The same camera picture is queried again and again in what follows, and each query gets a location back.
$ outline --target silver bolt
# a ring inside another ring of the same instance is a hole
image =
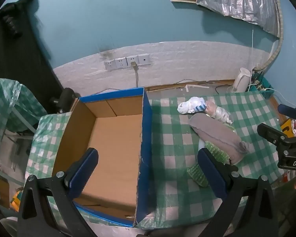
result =
[[[65,174],[65,173],[64,173],[63,171],[59,171],[59,172],[57,172],[56,176],[57,176],[58,178],[60,178],[60,177],[63,177],[64,174]]]
[[[233,177],[239,177],[239,173],[236,172],[236,171],[231,172],[231,175],[232,175]]]
[[[267,176],[266,176],[266,175],[261,175],[261,179],[262,179],[263,181],[267,181]]]
[[[35,178],[35,175],[30,175],[27,179],[28,179],[29,181],[33,181],[34,178]]]

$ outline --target dark curtain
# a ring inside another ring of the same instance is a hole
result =
[[[31,29],[27,5],[33,0],[8,3],[0,9],[0,78],[24,84],[48,113],[59,98],[62,86],[45,60]]]

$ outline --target green and white checkered tablecloth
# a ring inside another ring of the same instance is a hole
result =
[[[177,111],[178,104],[189,98],[150,100],[153,112],[151,213],[139,222],[140,228],[168,228],[198,223],[212,217],[221,204],[210,187],[199,187],[186,171],[187,167],[196,163],[199,142],[199,137],[188,125],[191,115],[182,115]],[[203,98],[213,99],[216,105],[228,110],[234,118],[233,126],[237,134],[250,144],[251,153],[237,164],[242,176],[258,178],[264,174],[272,182],[283,174],[283,170],[277,167],[275,146],[257,134],[260,123],[280,130],[275,114],[259,92]],[[60,138],[69,117],[67,113],[41,118],[33,140],[26,178],[32,173],[38,177],[51,176]],[[53,211],[60,220],[59,212],[56,209]],[[108,224],[90,214],[81,214],[90,222]]]
[[[5,129],[24,131],[27,127],[12,112],[15,109],[30,125],[47,114],[32,92],[18,81],[0,78],[0,143]]]

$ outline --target foil curtain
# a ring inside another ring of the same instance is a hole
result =
[[[277,0],[196,0],[196,3],[224,16],[258,24],[279,37]]]

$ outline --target teal plastic basket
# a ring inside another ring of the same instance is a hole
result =
[[[259,75],[259,73],[254,73],[253,74],[253,79],[255,77],[257,77],[258,75]],[[264,76],[260,76],[258,78],[258,80],[259,80],[259,82],[262,83],[262,88],[272,88],[273,89],[273,87],[265,79]],[[274,93],[274,90],[265,90],[265,91],[262,91],[262,90],[260,90],[259,86],[260,86],[260,84],[259,85],[254,85],[254,86],[250,86],[250,91],[259,91],[265,99],[269,99],[272,96],[272,94]]]

